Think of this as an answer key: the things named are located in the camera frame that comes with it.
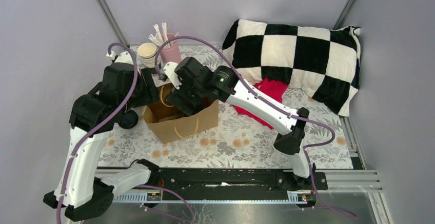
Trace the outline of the brown paper bag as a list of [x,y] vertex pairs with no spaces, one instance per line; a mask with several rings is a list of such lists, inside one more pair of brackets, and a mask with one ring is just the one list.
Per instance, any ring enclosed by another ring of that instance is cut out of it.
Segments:
[[173,85],[165,84],[157,88],[158,99],[148,104],[143,119],[148,128],[163,144],[179,139],[193,138],[201,132],[218,126],[219,101],[203,99],[203,109],[188,116],[164,98],[170,93]]

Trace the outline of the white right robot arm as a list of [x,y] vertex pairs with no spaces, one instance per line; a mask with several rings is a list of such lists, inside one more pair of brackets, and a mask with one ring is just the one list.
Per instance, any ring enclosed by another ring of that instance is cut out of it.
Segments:
[[220,100],[248,111],[278,132],[273,146],[289,155],[296,186],[307,189],[314,183],[312,167],[302,148],[307,109],[289,108],[239,78],[231,68],[218,66],[212,71],[193,57],[166,63],[163,73],[173,85],[166,102],[187,116],[203,110],[204,99]]

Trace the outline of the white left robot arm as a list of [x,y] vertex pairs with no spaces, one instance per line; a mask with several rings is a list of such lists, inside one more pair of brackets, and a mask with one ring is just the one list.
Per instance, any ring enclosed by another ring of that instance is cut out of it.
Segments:
[[147,69],[128,63],[113,63],[104,69],[103,80],[73,104],[70,115],[70,143],[63,177],[58,187],[44,196],[44,203],[56,209],[56,221],[92,219],[104,214],[113,200],[144,185],[159,183],[159,167],[137,159],[112,176],[95,175],[98,161],[114,125],[131,129],[138,123],[136,107],[157,100],[158,90]]

